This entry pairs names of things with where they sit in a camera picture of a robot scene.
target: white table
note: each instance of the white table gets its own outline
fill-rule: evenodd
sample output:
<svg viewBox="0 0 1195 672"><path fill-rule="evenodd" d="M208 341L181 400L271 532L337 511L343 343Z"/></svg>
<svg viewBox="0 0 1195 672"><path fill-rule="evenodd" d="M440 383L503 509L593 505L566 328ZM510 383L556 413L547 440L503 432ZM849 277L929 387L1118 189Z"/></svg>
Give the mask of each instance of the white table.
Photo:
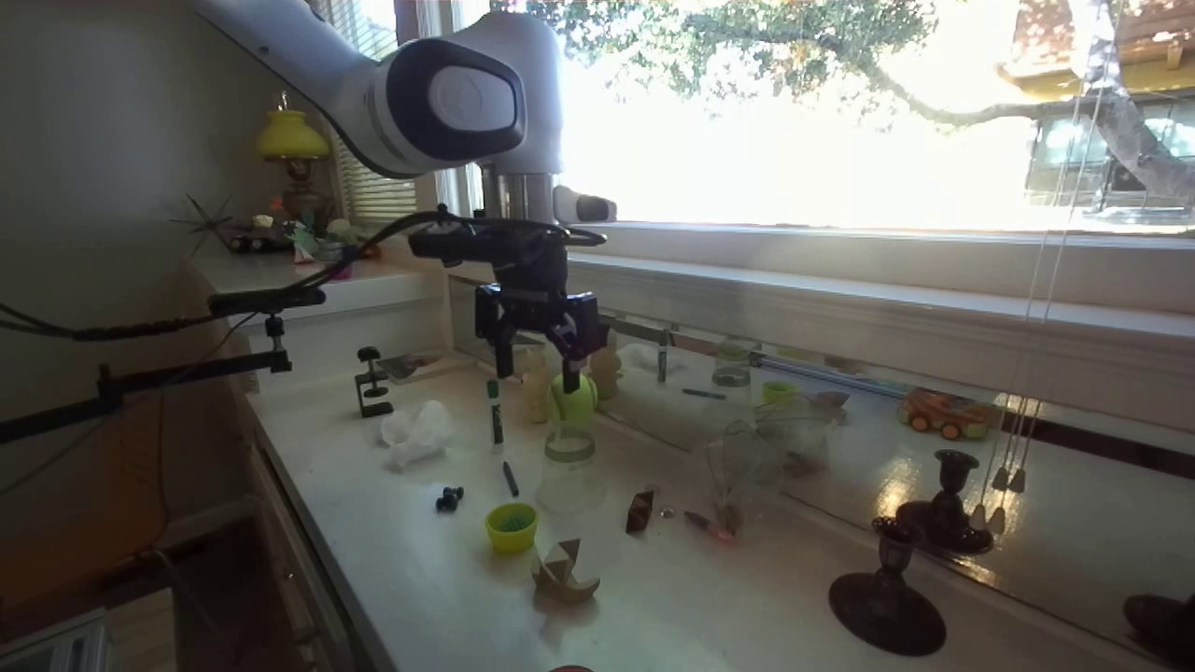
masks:
<svg viewBox="0 0 1195 672"><path fill-rule="evenodd" d="M296 496L320 562L332 566L352 628L381 666L405 672L780 672L780 669L1017 669L1102 672L1151 669L1144 657L1070 632L1001 602L933 562L914 560L908 581L949 624L933 657L896 657L861 642L830 612L830 581L873 572L873 536L805 511L780 496L755 496L735 545L704 536L661 509L704 509L704 461L603 427L593 476L599 529L584 547L584 573L603 573L591 608L536 602L536 557L495 560L482 519L510 501L488 449L488 409L470 367L447 367L394 387L398 407L440 400L455 418L445 460L388 471L379 427L358 418L352 378L256 394L271 460ZM536 501L547 428L510 418L510 460ZM462 485L462 509L439 514L445 485ZM633 494L653 485L657 514L627 536Z"/></svg>

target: black stand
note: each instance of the black stand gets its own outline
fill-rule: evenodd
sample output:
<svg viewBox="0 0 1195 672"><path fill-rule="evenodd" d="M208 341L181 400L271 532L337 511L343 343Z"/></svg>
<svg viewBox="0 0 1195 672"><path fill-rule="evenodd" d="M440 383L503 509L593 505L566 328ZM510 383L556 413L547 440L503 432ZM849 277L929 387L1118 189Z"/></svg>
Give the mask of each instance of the black stand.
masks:
<svg viewBox="0 0 1195 672"><path fill-rule="evenodd" d="M942 612L905 581L912 560L912 529L894 519L873 521L883 536L883 566L873 573L844 573L830 587L833 617L879 649L929 657L944 644Z"/></svg>
<svg viewBox="0 0 1195 672"><path fill-rule="evenodd" d="M995 547L995 532L973 527L973 514L964 511L964 496L959 496L968 485L968 473L980 465L974 456L938 450L938 461L942 461L938 471L942 494L933 501L899 505L896 521L944 552L974 557Z"/></svg>
<svg viewBox="0 0 1195 672"><path fill-rule="evenodd" d="M1195 669L1195 598L1137 595L1123 602L1137 637L1177 669Z"/></svg>
<svg viewBox="0 0 1195 672"><path fill-rule="evenodd" d="M369 367L368 373L357 373L363 418L394 413L398 407L379 400L379 394L384 394L381 369L379 369L379 358L381 358L379 347L363 347L358 358Z"/></svg>

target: green object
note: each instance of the green object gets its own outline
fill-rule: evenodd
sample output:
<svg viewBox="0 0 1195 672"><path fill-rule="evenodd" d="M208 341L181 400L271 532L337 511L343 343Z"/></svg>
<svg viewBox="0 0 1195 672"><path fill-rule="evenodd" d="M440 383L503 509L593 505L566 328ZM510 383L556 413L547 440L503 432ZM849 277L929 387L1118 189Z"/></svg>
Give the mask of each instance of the green object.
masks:
<svg viewBox="0 0 1195 672"><path fill-rule="evenodd" d="M320 259L320 242L314 237L314 232L302 220L296 220L296 262L312 266L318 259Z"/></svg>
<svg viewBox="0 0 1195 672"><path fill-rule="evenodd" d="M495 557L522 557L536 545L539 511L532 505L500 505L487 514Z"/></svg>
<svg viewBox="0 0 1195 672"><path fill-rule="evenodd" d="M579 378L577 393L566 393L566 378L552 381L552 432L549 460L586 460L593 456L593 418L599 418L599 383L593 378Z"/></svg>
<svg viewBox="0 0 1195 672"><path fill-rule="evenodd" d="M759 387L762 407L792 407L798 400L798 393L785 381L767 381Z"/></svg>

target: black metal rod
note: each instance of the black metal rod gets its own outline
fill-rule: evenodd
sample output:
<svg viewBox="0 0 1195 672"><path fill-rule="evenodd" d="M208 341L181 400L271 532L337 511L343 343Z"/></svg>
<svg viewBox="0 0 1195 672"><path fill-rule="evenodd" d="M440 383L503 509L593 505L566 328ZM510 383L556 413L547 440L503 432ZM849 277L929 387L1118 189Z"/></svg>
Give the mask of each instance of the black metal rod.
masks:
<svg viewBox="0 0 1195 672"><path fill-rule="evenodd" d="M495 435L495 449L500 449L503 428L500 428L500 381L497 378L487 381L487 394L488 394L488 435Z"/></svg>
<svg viewBox="0 0 1195 672"><path fill-rule="evenodd" d="M500 461L500 473L510 476L510 494L520 496L520 476L517 476L512 461Z"/></svg>
<svg viewBox="0 0 1195 672"><path fill-rule="evenodd" d="M320 286L271 286L271 290L235 290L235 293L213 293L208 315L278 315L287 306L318 306L325 303Z"/></svg>
<svg viewBox="0 0 1195 672"><path fill-rule="evenodd" d="M256 373L256 369L293 369L293 358L287 351L262 351L242 358L129 373L129 378L113 378L108 383L113 393L144 393L144 387L167 387L167 383L190 383L206 378L233 378L233 373Z"/></svg>
<svg viewBox="0 0 1195 672"><path fill-rule="evenodd" d="M38 435L38 432L52 432L59 427L75 427L75 423L116 413L120 402L125 402L120 394L96 394L96 400L85 400L85 402L69 402L69 407L52 407L52 409L40 409L40 413L0 423L0 445L24 440L24 435Z"/></svg>

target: small toy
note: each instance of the small toy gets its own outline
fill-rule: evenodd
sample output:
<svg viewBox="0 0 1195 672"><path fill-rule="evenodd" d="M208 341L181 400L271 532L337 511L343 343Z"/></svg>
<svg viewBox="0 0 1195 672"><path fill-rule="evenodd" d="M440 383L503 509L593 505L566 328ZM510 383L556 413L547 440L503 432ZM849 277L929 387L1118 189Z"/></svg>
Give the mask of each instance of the small toy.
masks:
<svg viewBox="0 0 1195 672"><path fill-rule="evenodd" d="M539 560L539 572L536 572L536 595L547 595L562 605L586 605L593 602L603 577L591 577L591 581L579 581L573 573L577 560L584 552L584 541L579 536L567 536L562 541L547 560Z"/></svg>
<svg viewBox="0 0 1195 672"><path fill-rule="evenodd" d="M1001 423L1001 409L964 394L914 387L905 394L899 418L914 432L938 432L944 440L983 440Z"/></svg>
<svg viewBox="0 0 1195 672"><path fill-rule="evenodd" d="M644 489L644 494L633 496L627 532L644 532L648 529L653 505L657 505L653 489Z"/></svg>
<svg viewBox="0 0 1195 672"><path fill-rule="evenodd" d="M462 489L445 489L445 494L439 496L439 511L455 511L460 501L462 501Z"/></svg>

